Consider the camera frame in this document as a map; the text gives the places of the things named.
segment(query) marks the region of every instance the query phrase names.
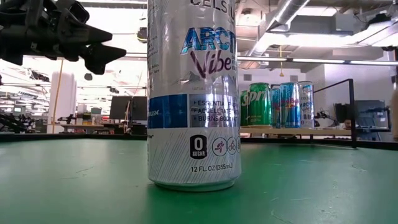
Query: energy drink can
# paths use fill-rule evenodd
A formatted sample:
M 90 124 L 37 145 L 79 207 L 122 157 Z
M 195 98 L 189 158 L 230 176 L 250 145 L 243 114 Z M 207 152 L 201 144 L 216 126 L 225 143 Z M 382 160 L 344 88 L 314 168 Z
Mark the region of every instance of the energy drink can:
M 298 85 L 300 87 L 300 128 L 313 129 L 315 115 L 312 82 L 299 82 Z
M 273 86 L 271 90 L 272 103 L 272 127 L 280 128 L 280 90 L 279 85 Z
M 271 128 L 271 91 L 268 83 L 249 87 L 249 125 Z
M 280 126 L 300 128 L 300 91 L 296 82 L 280 86 Z
M 241 93 L 241 126 L 248 125 L 248 91 Z
M 212 191 L 241 174 L 235 0 L 148 0 L 148 176 Z

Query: sprite can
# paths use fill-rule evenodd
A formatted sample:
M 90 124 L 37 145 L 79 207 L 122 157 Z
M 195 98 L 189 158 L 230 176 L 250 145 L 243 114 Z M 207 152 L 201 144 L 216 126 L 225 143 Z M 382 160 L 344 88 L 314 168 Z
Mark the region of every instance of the sprite can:
M 280 126 L 300 128 L 299 84 L 283 83 L 280 86 Z
M 272 103 L 272 127 L 280 128 L 280 91 L 279 85 L 273 86 L 271 90 Z
M 313 109 L 313 85 L 312 82 L 299 82 L 300 87 L 300 127 L 313 129 L 315 115 Z
M 249 125 L 271 127 L 271 92 L 269 84 L 251 84 L 248 95 Z
M 248 91 L 244 90 L 241 93 L 241 126 L 247 126 L 248 122 Z

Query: celsius can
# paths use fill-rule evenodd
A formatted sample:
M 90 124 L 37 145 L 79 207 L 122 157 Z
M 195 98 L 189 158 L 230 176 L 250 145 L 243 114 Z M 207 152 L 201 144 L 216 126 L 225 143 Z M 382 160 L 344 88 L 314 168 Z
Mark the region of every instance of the celsius can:
M 248 125 L 248 91 L 241 93 L 241 126 Z
M 300 127 L 299 84 L 283 83 L 280 86 L 280 126 L 281 128 Z
M 235 0 L 148 0 L 148 176 L 211 191 L 241 174 Z
M 313 129 L 315 115 L 312 82 L 299 82 L 298 86 L 300 87 L 300 127 L 303 129 Z
M 249 125 L 271 128 L 271 92 L 268 83 L 249 87 Z
M 271 90 L 271 113 L 272 113 L 272 127 L 280 128 L 280 91 L 279 85 L 275 85 Z

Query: green table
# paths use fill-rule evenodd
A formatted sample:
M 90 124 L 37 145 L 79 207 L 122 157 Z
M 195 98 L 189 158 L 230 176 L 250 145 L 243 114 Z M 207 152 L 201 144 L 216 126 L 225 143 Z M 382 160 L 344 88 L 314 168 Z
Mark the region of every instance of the green table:
M 398 223 L 398 152 L 243 144 L 227 190 L 147 180 L 145 141 L 0 144 L 0 223 Z

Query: shelf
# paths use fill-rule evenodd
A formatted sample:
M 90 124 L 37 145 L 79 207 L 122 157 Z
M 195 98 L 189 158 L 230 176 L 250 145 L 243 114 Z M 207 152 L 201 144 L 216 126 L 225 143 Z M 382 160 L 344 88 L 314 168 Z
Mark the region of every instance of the shelf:
M 350 136 L 350 130 L 337 129 L 263 129 L 263 128 L 241 128 L 241 133 L 248 134 L 294 134 L 294 135 L 323 135 L 323 136 Z

